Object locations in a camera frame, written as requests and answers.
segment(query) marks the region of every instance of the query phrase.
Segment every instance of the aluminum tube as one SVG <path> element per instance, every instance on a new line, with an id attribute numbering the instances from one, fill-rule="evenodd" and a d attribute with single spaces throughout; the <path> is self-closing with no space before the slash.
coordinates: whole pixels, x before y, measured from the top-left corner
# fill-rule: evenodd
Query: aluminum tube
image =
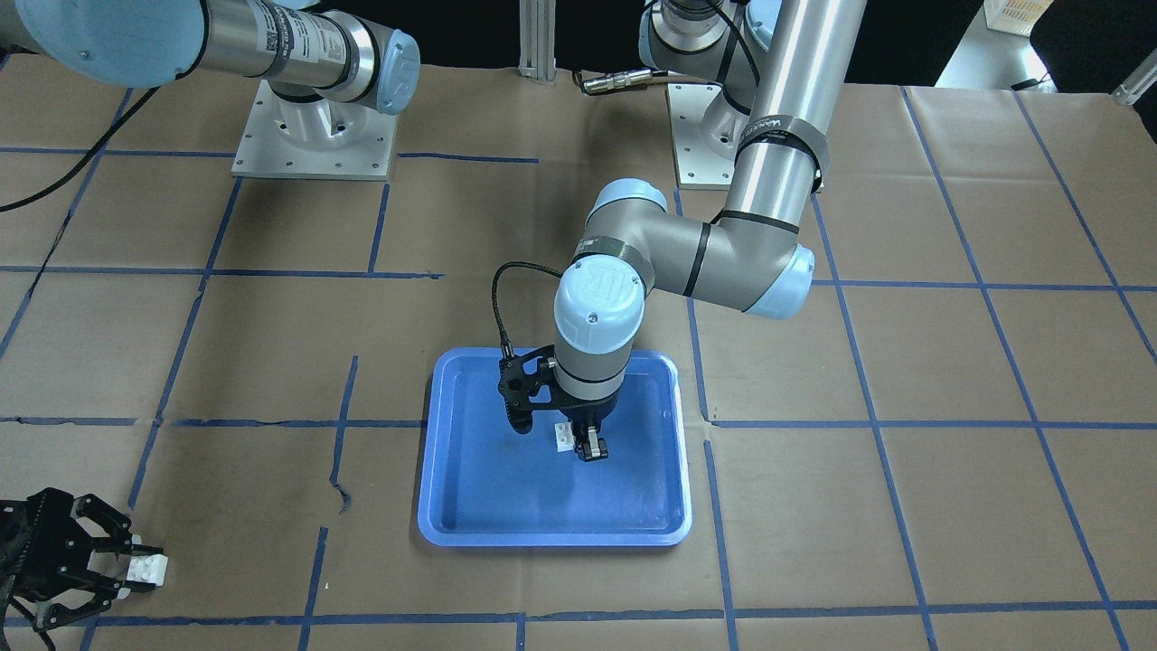
<path id="1" fill-rule="evenodd" d="M 827 133 L 855 45 L 864 0 L 787 0 L 764 62 L 752 119 L 802 118 Z M 816 163 L 796 149 L 745 147 L 735 163 L 725 208 L 798 225 Z"/>
<path id="2" fill-rule="evenodd" d="M 345 80 L 345 30 L 325 16 L 268 0 L 207 0 L 208 38 L 201 66 L 209 69 L 329 88 Z"/>
<path id="3" fill-rule="evenodd" d="M 764 61 L 752 118 L 789 114 L 827 133 L 865 0 L 788 0 Z"/>

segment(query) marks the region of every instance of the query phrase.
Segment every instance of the sticker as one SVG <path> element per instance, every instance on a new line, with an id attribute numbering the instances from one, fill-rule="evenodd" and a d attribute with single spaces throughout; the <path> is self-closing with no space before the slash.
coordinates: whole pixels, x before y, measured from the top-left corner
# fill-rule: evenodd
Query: sticker
<path id="1" fill-rule="evenodd" d="M 344 64 L 346 61 L 346 39 L 338 31 L 337 25 L 317 16 L 309 16 L 309 19 L 317 25 L 318 57 L 326 61 Z"/>
<path id="2" fill-rule="evenodd" d="M 261 0 L 246 0 L 249 8 L 253 12 L 253 21 L 257 23 L 257 39 L 255 46 L 258 52 L 278 51 L 278 23 L 273 19 L 273 12 L 261 2 Z"/>

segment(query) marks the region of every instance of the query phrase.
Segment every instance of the wire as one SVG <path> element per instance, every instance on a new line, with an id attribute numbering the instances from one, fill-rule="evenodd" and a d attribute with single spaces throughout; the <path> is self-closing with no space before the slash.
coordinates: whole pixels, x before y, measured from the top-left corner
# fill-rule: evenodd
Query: wire
<path id="1" fill-rule="evenodd" d="M 738 25 L 736 25 L 735 22 L 730 17 L 728 17 L 727 12 L 720 9 L 718 5 L 716 5 L 712 0 L 707 0 L 707 3 L 712 7 L 712 9 L 715 10 L 718 17 L 727 23 L 728 29 L 730 29 L 731 34 L 735 35 L 735 39 L 739 42 L 739 47 L 743 50 L 743 56 L 747 58 L 747 65 L 751 66 L 751 76 L 756 79 L 756 86 L 759 86 L 759 66 L 756 65 L 756 57 L 752 56 L 751 47 L 747 45 L 747 40 L 743 37 L 743 34 L 739 32 Z"/>
<path id="2" fill-rule="evenodd" d="M 117 121 L 112 123 L 112 126 L 110 126 L 109 130 L 105 131 L 103 135 L 101 135 L 100 140 L 97 140 L 96 143 L 93 145 L 88 151 L 84 151 L 84 155 L 81 156 L 80 161 L 78 161 L 76 164 L 72 167 L 72 169 L 66 171 L 64 176 L 57 179 L 56 183 L 49 185 L 47 187 L 40 190 L 39 192 L 30 197 L 24 197 L 19 201 L 13 201 L 10 204 L 0 206 L 0 212 L 8 212 L 20 207 L 24 207 L 28 204 L 38 201 L 44 197 L 47 197 L 52 192 L 56 192 L 60 187 L 64 187 L 66 183 L 68 183 L 69 180 L 75 178 L 78 173 L 80 173 L 80 170 L 84 169 L 84 167 L 96 156 L 97 151 L 100 151 L 105 145 L 109 143 L 109 140 L 111 140 L 112 136 L 117 134 L 117 131 L 120 131 L 120 127 L 124 126 L 130 118 L 137 114 L 137 111 L 139 111 L 141 106 L 143 106 L 145 103 L 148 102 L 149 98 L 152 98 L 153 95 L 156 94 L 156 91 L 157 91 L 156 88 L 149 88 L 148 90 L 146 90 L 145 94 L 141 95 L 140 99 L 137 99 L 137 102 L 132 105 L 132 108 L 125 111 L 125 114 L 117 118 Z"/>
<path id="3" fill-rule="evenodd" d="M 503 264 L 494 272 L 494 280 L 491 281 L 491 305 L 494 308 L 494 323 L 499 327 L 499 342 L 502 345 L 502 356 L 514 357 L 514 347 L 510 346 L 510 336 L 506 332 L 506 324 L 502 323 L 502 313 L 499 311 L 499 279 L 507 268 L 530 268 L 541 271 L 555 278 L 562 278 L 562 272 L 533 261 L 513 260 Z"/>

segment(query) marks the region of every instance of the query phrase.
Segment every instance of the plastic tray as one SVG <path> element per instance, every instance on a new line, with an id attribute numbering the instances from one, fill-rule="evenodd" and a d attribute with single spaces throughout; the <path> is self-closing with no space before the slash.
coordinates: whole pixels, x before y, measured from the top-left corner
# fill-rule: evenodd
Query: plastic tray
<path id="1" fill-rule="evenodd" d="M 418 527 L 445 547 L 662 547 L 691 531 L 678 372 L 635 352 L 616 410 L 603 422 L 610 457 L 558 452 L 558 412 L 521 436 L 499 397 L 498 349 L 439 360 L 418 498 Z"/>

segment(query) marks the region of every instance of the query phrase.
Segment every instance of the blue tape grid line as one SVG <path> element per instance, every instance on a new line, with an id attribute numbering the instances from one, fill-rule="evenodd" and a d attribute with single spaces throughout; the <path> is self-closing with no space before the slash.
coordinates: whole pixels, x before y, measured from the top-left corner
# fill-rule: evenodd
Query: blue tape grid line
<path id="1" fill-rule="evenodd" d="M 121 97 L 120 105 L 117 106 L 117 112 L 116 114 L 112 116 L 112 121 L 110 123 L 110 126 L 112 124 L 116 124 L 116 121 L 120 119 L 120 116 L 125 112 L 125 109 L 128 106 L 128 99 L 132 97 L 132 95 L 133 95 L 132 88 L 125 90 L 125 96 Z M 59 243 L 64 241 L 64 236 L 68 229 L 68 224 L 72 222 L 73 215 L 76 214 L 76 208 L 80 207 L 80 201 L 81 199 L 84 198 L 84 190 L 88 188 L 88 184 L 93 180 L 93 176 L 96 173 L 96 168 L 98 164 L 101 164 L 101 158 L 103 157 L 103 155 L 104 150 L 101 149 L 96 151 L 96 155 L 94 155 L 93 160 L 89 161 L 88 171 L 84 172 L 84 178 L 81 180 L 80 188 L 76 190 L 76 195 L 73 197 L 72 204 L 68 205 L 68 213 L 65 215 L 64 222 L 60 224 L 60 229 L 57 232 L 57 238 L 52 243 L 52 246 L 49 249 L 47 256 L 45 257 L 44 260 L 45 267 L 47 266 L 47 262 L 52 259 L 52 253 L 56 252 L 56 249 L 59 245 Z M 39 265 L 31 267 L 31 271 L 35 272 L 39 272 L 39 269 L 40 269 Z M 36 286 L 39 282 L 39 280 L 40 280 L 39 275 L 37 275 L 37 278 L 32 280 L 32 283 L 29 286 L 28 290 L 24 291 L 24 298 L 20 302 L 20 306 L 16 308 L 16 313 L 12 317 L 12 320 L 8 321 L 8 330 L 5 332 L 3 339 L 0 339 L 0 360 L 3 360 L 5 354 L 8 352 L 8 346 L 12 345 L 13 338 L 16 336 L 16 328 L 20 327 L 20 321 L 24 319 L 24 313 L 28 311 L 28 305 L 31 304 L 32 302 L 32 294 L 36 293 Z"/>
<path id="2" fill-rule="evenodd" d="M 1114 601 L 1118 611 L 1155 612 L 1157 600 Z M 1011 601 L 978 604 L 933 604 L 928 609 L 934 615 L 973 615 L 985 613 L 1079 613 L 1101 611 L 1100 601 Z M 919 615 L 918 606 L 839 606 L 833 608 L 736 608 L 736 620 L 783 620 L 824 617 L 887 617 Z M 523 613 L 354 613 L 341 615 L 255 615 L 246 617 L 148 617 L 139 615 L 102 616 L 95 621 L 96 628 L 130 627 L 301 627 L 309 620 L 310 627 L 355 624 L 503 624 L 550 622 L 633 622 L 633 621 L 680 621 L 722 620 L 723 611 L 568 611 L 546 615 Z M 5 624 L 10 628 L 28 628 L 23 619 Z M 93 621 L 78 622 L 75 627 L 93 626 Z"/>
<path id="3" fill-rule="evenodd" d="M 723 619 L 730 651 L 739 651 L 739 634 L 735 624 L 735 600 L 731 597 L 731 569 L 727 558 L 727 537 L 723 535 L 723 508 L 720 504 L 718 479 L 715 474 L 715 451 L 712 442 L 703 441 L 703 457 L 707 460 L 707 486 L 712 494 L 712 519 L 715 524 L 715 548 L 720 558 L 720 577 L 723 589 Z"/>
<path id="4" fill-rule="evenodd" d="M 349 510 L 349 503 L 352 498 L 349 493 L 341 486 L 338 481 L 338 474 L 341 472 L 341 451 L 346 444 L 346 426 L 349 420 L 349 399 L 354 394 L 354 380 L 358 379 L 358 356 L 349 362 L 349 376 L 346 377 L 346 389 L 341 392 L 341 410 L 338 414 L 337 434 L 333 437 L 333 469 L 330 471 L 330 486 L 336 488 L 339 494 L 341 494 L 341 511 L 338 515 L 345 513 Z"/>
<path id="5" fill-rule="evenodd" d="M 237 202 L 237 194 L 241 192 L 241 178 L 237 178 L 233 184 L 233 191 L 229 193 L 229 201 L 226 204 L 224 214 L 221 216 L 221 225 L 218 227 L 216 238 L 213 241 L 213 249 L 209 251 L 209 257 L 205 261 L 205 268 L 201 273 L 201 282 L 197 287 L 197 297 L 193 298 L 193 304 L 189 308 L 189 317 L 185 318 L 185 330 L 180 334 L 180 342 L 177 345 L 177 352 L 172 356 L 172 364 L 169 367 L 169 376 L 165 378 L 164 389 L 161 391 L 161 399 L 156 406 L 156 414 L 153 417 L 152 427 L 149 427 L 148 438 L 145 441 L 145 450 L 141 451 L 141 458 L 137 465 L 137 476 L 133 479 L 133 488 L 128 493 L 130 510 L 137 508 L 137 500 L 140 497 L 141 484 L 145 482 L 145 471 L 148 467 L 148 459 L 153 453 L 153 445 L 156 443 L 156 435 L 163 423 L 164 409 L 169 406 L 169 397 L 172 394 L 172 386 L 177 382 L 177 372 L 180 371 L 180 363 L 185 358 L 185 350 L 189 348 L 189 339 L 193 334 L 193 324 L 197 323 L 197 315 L 201 311 L 201 302 L 205 299 L 205 290 L 208 288 L 209 278 L 213 276 L 211 271 L 213 265 L 216 262 L 218 253 L 221 251 L 221 242 L 224 241 L 224 232 L 229 228 L 229 217 L 233 215 L 233 208 Z"/>
<path id="6" fill-rule="evenodd" d="M 832 243 L 827 236 L 827 227 L 824 224 L 824 213 L 819 207 L 819 200 L 811 195 L 811 205 L 816 210 L 816 224 L 819 227 L 819 236 L 824 243 L 827 254 L 827 264 L 832 269 L 832 278 L 839 279 L 840 272 L 835 265 L 835 256 L 832 253 Z M 887 486 L 887 496 L 892 502 L 892 512 L 896 516 L 896 524 L 900 533 L 900 543 L 904 547 L 904 556 L 908 563 L 908 572 L 912 575 L 912 587 L 916 595 L 916 606 L 920 619 L 924 626 L 924 636 L 928 638 L 929 651 L 937 651 L 936 631 L 933 628 L 931 612 L 928 609 L 928 598 L 924 594 L 923 582 L 920 579 L 920 568 L 916 565 L 916 554 L 912 548 L 912 538 L 908 535 L 908 525 L 904 518 L 904 508 L 900 505 L 900 495 L 896 488 L 896 478 L 892 475 L 892 464 L 887 458 L 887 446 L 884 445 L 884 434 L 879 421 L 876 417 L 876 404 L 871 398 L 871 390 L 868 386 L 868 375 L 864 371 L 863 358 L 860 356 L 860 345 L 856 342 L 855 328 L 852 325 L 852 313 L 848 311 L 848 302 L 843 295 L 843 287 L 835 287 L 835 297 L 840 303 L 840 313 L 843 316 L 843 328 L 848 334 L 848 346 L 852 349 L 852 360 L 856 367 L 856 376 L 860 379 L 860 391 L 863 393 L 864 407 L 868 409 L 869 426 L 872 438 L 876 442 L 876 453 L 879 456 L 879 464 L 884 471 L 884 482 Z"/>
<path id="7" fill-rule="evenodd" d="M 21 426 L 87 426 L 96 428 L 128 428 L 137 424 L 137 419 L 89 419 L 59 416 L 0 416 L 0 423 L 17 423 Z M 709 421 L 709 424 L 724 429 L 799 429 L 799 430 L 847 430 L 868 429 L 871 421 Z M 255 419 L 182 419 L 168 423 L 174 428 L 285 428 L 285 429 L 331 429 L 338 427 L 338 421 L 258 421 Z M 878 420 L 876 424 L 883 430 L 905 429 L 1037 429 L 1045 430 L 1106 430 L 1106 431 L 1155 431 L 1157 423 L 1110 423 L 1079 421 L 887 421 Z M 420 430 L 426 421 L 388 421 L 376 419 L 348 419 L 346 428 L 366 428 L 379 430 Z"/>
<path id="8" fill-rule="evenodd" d="M 88 149 L 73 147 L 9 147 L 0 146 L 0 153 L 5 154 L 61 154 L 82 155 Z M 186 150 L 162 150 L 162 149 L 105 149 L 110 156 L 169 156 L 169 157 L 193 157 L 193 158 L 231 158 L 234 151 L 186 151 Z"/>
<path id="9" fill-rule="evenodd" d="M 1040 131 L 1037 130 L 1037 124 L 1032 120 L 1032 116 L 1029 114 L 1029 109 L 1025 108 L 1020 96 L 1016 93 L 1012 93 L 1012 98 L 1016 99 L 1016 105 L 1020 109 L 1020 114 L 1023 114 L 1025 121 L 1029 123 L 1029 128 L 1032 130 L 1032 136 L 1036 138 L 1037 143 L 1040 145 L 1040 151 L 1045 154 L 1045 160 L 1048 161 L 1048 167 L 1053 168 L 1056 182 L 1061 184 L 1061 190 L 1064 191 L 1064 198 L 1069 200 L 1069 205 L 1073 207 L 1073 214 L 1076 215 L 1077 221 L 1081 223 L 1081 229 L 1084 230 L 1085 237 L 1089 239 L 1089 244 L 1092 245 L 1093 252 L 1097 253 L 1097 259 L 1100 260 L 1100 266 L 1105 269 L 1105 275 L 1108 276 L 1108 281 L 1117 290 L 1118 297 L 1121 298 L 1121 304 L 1125 305 L 1125 311 L 1128 312 L 1129 319 L 1133 320 L 1133 327 L 1137 331 L 1137 334 L 1141 335 L 1141 341 L 1144 342 L 1145 350 L 1149 352 L 1149 357 L 1157 363 L 1157 350 L 1154 350 L 1154 345 L 1149 340 L 1149 335 L 1145 334 L 1145 330 L 1142 327 L 1141 320 L 1137 319 L 1137 313 L 1133 310 L 1133 304 L 1129 303 L 1129 297 L 1125 295 L 1125 290 L 1117 280 L 1117 274 L 1113 273 L 1113 268 L 1108 265 L 1108 258 L 1105 257 L 1105 252 L 1100 250 L 1100 244 L 1097 243 L 1097 237 L 1093 236 L 1092 228 L 1089 227 L 1089 222 L 1085 220 L 1084 213 L 1081 212 L 1081 207 L 1077 205 L 1077 200 L 1073 195 L 1073 191 L 1069 190 L 1069 184 L 1064 180 L 1064 176 L 1061 175 L 1061 169 L 1056 167 L 1056 161 L 1053 160 L 1053 154 L 1048 150 L 1048 147 L 1045 146 L 1045 139 L 1040 135 Z"/>
<path id="10" fill-rule="evenodd" d="M 314 626 L 314 608 L 317 606 L 317 584 L 322 580 L 322 565 L 325 562 L 325 541 L 330 530 L 320 527 L 317 531 L 317 549 L 314 552 L 314 570 L 309 575 L 309 594 L 305 597 L 305 613 L 301 619 L 301 635 L 297 637 L 297 651 L 309 650 L 309 631 Z"/>
<path id="11" fill-rule="evenodd" d="M 382 201 L 377 206 L 377 223 L 374 225 L 374 241 L 369 249 L 369 264 L 366 265 L 366 273 L 374 273 L 377 266 L 377 249 L 382 245 L 382 230 L 385 228 L 385 209 L 390 202 L 390 184 L 382 187 Z"/>
<path id="12" fill-rule="evenodd" d="M 30 264 L 3 264 L 0 271 L 16 273 L 35 272 L 39 267 Z M 47 266 L 45 273 L 109 273 L 124 275 L 201 275 L 204 268 L 156 267 L 156 266 Z M 439 280 L 445 273 L 403 271 L 322 271 L 281 268 L 211 268 L 209 275 L 259 275 L 267 278 L 370 278 L 390 280 Z"/>
<path id="13" fill-rule="evenodd" d="M 912 105 L 912 98 L 908 96 L 906 88 L 900 87 L 900 95 L 904 98 L 904 104 L 908 110 L 908 116 L 912 118 L 912 124 L 916 130 L 916 136 L 920 139 L 920 146 L 924 150 L 924 156 L 928 158 L 928 165 L 931 168 L 933 175 L 936 177 L 936 184 L 939 186 L 941 194 L 944 198 L 944 204 L 948 206 L 949 215 L 952 217 L 952 224 L 956 227 L 957 235 L 960 237 L 960 244 L 964 246 L 964 252 L 968 258 L 968 265 L 972 267 L 972 273 L 977 278 L 977 282 L 983 283 L 983 275 L 980 272 L 980 265 L 977 262 L 977 258 L 972 252 L 972 246 L 968 244 L 968 238 L 964 232 L 964 227 L 960 223 L 960 219 L 956 212 L 956 205 L 952 202 L 952 197 L 948 192 L 948 186 L 944 183 L 944 178 L 941 175 L 939 167 L 936 164 L 936 158 L 933 156 L 931 148 L 928 145 L 928 139 L 924 136 L 923 127 L 921 126 L 920 118 L 916 116 L 915 108 Z M 1060 172 L 1057 171 L 1057 178 L 1060 179 Z M 1115 278 L 1110 273 L 1110 280 L 1115 281 Z M 988 315 L 993 321 L 993 328 L 996 331 L 996 335 L 1001 341 L 1001 347 L 1004 349 L 1004 356 L 1008 360 L 1009 367 L 1012 369 L 1012 377 L 1016 379 L 1017 389 L 1020 392 L 1020 398 L 1024 400 L 1025 409 L 1029 412 L 1030 419 L 1032 421 L 1038 421 L 1037 409 L 1033 406 L 1032 397 L 1029 394 L 1027 385 L 1024 382 L 1024 377 L 1020 373 L 1020 368 L 1016 362 L 1016 357 L 1012 355 L 1012 348 L 1009 345 L 1008 338 L 1004 334 L 1004 328 L 1001 325 L 1000 315 L 996 312 L 996 306 L 993 303 L 992 295 L 986 287 L 980 288 L 980 294 L 985 298 L 985 305 L 988 308 Z M 1048 446 L 1048 439 L 1045 436 L 1045 430 L 1042 428 L 1036 428 L 1037 439 L 1040 443 L 1041 452 L 1045 456 L 1045 460 L 1048 464 L 1048 471 L 1053 475 L 1053 482 L 1056 484 L 1057 493 L 1060 493 L 1061 502 L 1064 504 L 1064 511 L 1068 513 L 1069 521 L 1073 525 L 1073 532 L 1077 538 L 1077 542 L 1081 545 L 1081 552 L 1084 554 L 1085 562 L 1089 565 L 1089 571 L 1092 575 L 1093 583 L 1097 584 L 1097 592 L 1100 593 L 1100 599 L 1104 605 L 1105 612 L 1108 615 L 1110 623 L 1113 627 L 1113 632 L 1117 635 L 1117 641 L 1121 648 L 1121 651 L 1128 651 L 1129 643 L 1125 638 L 1125 631 L 1121 629 L 1121 622 L 1117 616 L 1117 612 L 1113 608 L 1113 604 L 1108 597 L 1108 591 L 1105 587 L 1105 582 L 1100 576 L 1100 570 L 1097 568 L 1097 562 L 1092 556 L 1092 552 L 1089 549 L 1089 542 L 1085 539 L 1084 531 L 1081 528 L 1081 521 L 1077 518 L 1076 510 L 1073 508 L 1073 501 L 1069 498 L 1068 489 L 1064 487 L 1064 480 L 1061 479 L 1060 469 L 1056 466 L 1056 460 L 1053 458 L 1053 452 Z"/>
<path id="14" fill-rule="evenodd" d="M 0 271 L 28 273 L 38 271 L 35 264 L 0 264 Z M 46 266 L 45 273 L 108 273 L 108 274 L 143 274 L 143 275 L 200 275 L 204 269 L 193 266 Z M 213 268 L 212 275 L 267 275 L 281 278 L 377 278 L 377 279 L 434 279 L 444 278 L 445 273 L 405 272 L 405 271 L 330 271 L 330 269 L 293 269 L 293 268 Z M 1017 282 L 923 282 L 919 280 L 828 280 L 812 281 L 817 287 L 894 287 L 894 288 L 929 288 L 929 289 L 1008 289 L 1032 291 L 1135 291 L 1157 293 L 1157 284 L 1045 284 Z"/>
<path id="15" fill-rule="evenodd" d="M 439 151 L 405 151 L 398 154 L 399 158 L 440 158 L 444 161 L 471 161 L 471 162 L 504 162 L 538 164 L 538 158 L 523 158 L 511 156 L 470 156 L 463 154 L 443 154 Z"/>

